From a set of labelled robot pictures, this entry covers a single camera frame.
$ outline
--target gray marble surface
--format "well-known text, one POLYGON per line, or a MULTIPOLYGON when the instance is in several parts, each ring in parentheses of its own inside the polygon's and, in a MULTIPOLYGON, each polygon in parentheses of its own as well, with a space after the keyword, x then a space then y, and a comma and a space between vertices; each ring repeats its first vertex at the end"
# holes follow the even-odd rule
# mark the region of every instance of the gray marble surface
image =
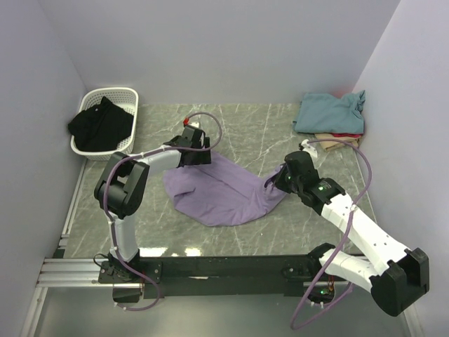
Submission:
MULTIPOLYGON (((190 112, 207 111, 219 118, 223 139, 216 150, 238 165, 258 175, 267 175, 297 150, 307 135, 292 132, 291 122, 299 106, 273 105, 150 105, 138 112, 138 128, 133 152, 151 150, 182 132, 182 120, 190 112)), ((217 127, 209 117, 201 117, 202 128, 216 139, 217 127)), ((352 149, 324 152, 319 146, 315 165, 323 177, 337 181, 355 197, 363 179, 352 149)), ((105 162, 88 161, 75 210, 65 258, 91 258, 109 250, 105 216, 93 197, 105 162)), ((367 197, 360 207, 371 218, 367 197)), ((136 213, 136 237, 143 256, 232 256, 308 253, 324 242, 337 244, 342 233, 289 194, 270 214, 237 227, 206 227, 173 208, 161 179, 150 178, 145 197, 136 213)), ((351 243, 344 250, 358 253, 351 243)))

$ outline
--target black mount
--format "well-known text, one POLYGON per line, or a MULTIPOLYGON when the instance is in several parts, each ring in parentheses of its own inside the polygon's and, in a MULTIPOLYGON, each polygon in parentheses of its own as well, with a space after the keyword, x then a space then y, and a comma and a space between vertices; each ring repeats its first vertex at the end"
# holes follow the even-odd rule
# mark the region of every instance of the black mount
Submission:
POLYGON ((281 191, 295 193, 302 203, 321 215, 324 204, 338 194, 346 194, 333 179, 320 178, 310 154, 296 151, 287 154, 285 164, 272 181, 281 191))
MULTIPOLYGON (((105 209, 103 207, 103 196, 105 195, 107 178, 114 166, 126 157, 128 156, 121 152, 112 154, 95 186, 94 197, 99 201, 101 209, 105 209)), ((112 177, 107 195, 107 208, 120 219, 134 214, 142 203, 148 172, 148 165, 130 160, 120 165, 112 177), (119 177, 127 179, 124 182, 119 180, 119 177)))
MULTIPOLYGON (((207 296, 281 293, 302 296, 304 282, 318 272, 319 262, 312 255, 293 256, 176 256, 134 258, 129 262, 159 284, 164 296, 207 296)), ((101 284, 139 284, 142 279, 125 269, 113 256, 101 265, 101 284)), ((155 298, 156 290, 145 282, 144 298, 155 298)), ((116 287, 117 303, 136 303, 136 288, 116 287)))
MULTIPOLYGON (((164 145, 171 147, 188 147, 190 149, 201 149, 203 147, 210 147, 210 138, 206 137, 206 133, 200 128, 195 128, 189 124, 184 126, 184 131, 181 136, 175 136, 164 145)), ((210 150, 209 151, 186 151, 180 150, 181 161, 180 167, 184 165, 204 165, 210 164, 210 150)))
POLYGON ((391 316, 398 316, 429 291, 429 257, 419 248, 406 253, 397 263, 390 261, 381 276, 370 278, 374 301, 391 316))

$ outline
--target laundry basket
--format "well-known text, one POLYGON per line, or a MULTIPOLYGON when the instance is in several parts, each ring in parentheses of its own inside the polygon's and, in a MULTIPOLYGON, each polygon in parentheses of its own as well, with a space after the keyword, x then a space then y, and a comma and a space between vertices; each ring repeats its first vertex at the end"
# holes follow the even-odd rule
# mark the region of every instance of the laundry basket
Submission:
POLYGON ((130 154, 133 151, 134 139, 135 139, 135 125, 138 119, 138 104, 139 95, 131 88, 101 88, 96 89, 84 96, 81 101, 81 106, 79 107, 78 113, 81 111, 92 107, 95 104, 100 104, 101 99, 105 96, 115 105, 121 107, 127 113, 134 116, 133 129, 131 131, 131 136, 127 139, 122 140, 118 145, 117 149, 113 151, 104 152, 84 152, 76 148, 75 137, 72 136, 70 145, 75 153, 85 156, 91 160, 109 160, 111 154, 116 151, 123 152, 124 154, 130 154))

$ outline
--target white wall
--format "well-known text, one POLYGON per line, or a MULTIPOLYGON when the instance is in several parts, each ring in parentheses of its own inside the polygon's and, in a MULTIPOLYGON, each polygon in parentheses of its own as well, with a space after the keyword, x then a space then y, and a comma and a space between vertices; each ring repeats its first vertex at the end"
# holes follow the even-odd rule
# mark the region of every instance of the white wall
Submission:
POLYGON ((402 1, 355 91, 366 89, 361 149, 380 225, 430 257, 416 306, 427 336, 449 336, 449 2, 402 1))
POLYGON ((141 103, 350 91, 399 0, 39 0, 88 89, 141 103))
POLYGON ((57 247, 80 158, 66 124, 85 87, 35 0, 0 3, 0 336, 17 336, 57 247))

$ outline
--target purple cloth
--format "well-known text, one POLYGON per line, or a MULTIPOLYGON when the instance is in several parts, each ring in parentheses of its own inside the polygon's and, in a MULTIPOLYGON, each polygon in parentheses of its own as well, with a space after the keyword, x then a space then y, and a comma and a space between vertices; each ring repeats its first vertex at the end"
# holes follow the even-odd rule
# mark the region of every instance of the purple cloth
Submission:
POLYGON ((166 171, 163 183, 175 209, 206 226, 235 226, 263 217, 284 197, 270 182, 211 152, 212 164, 166 171))

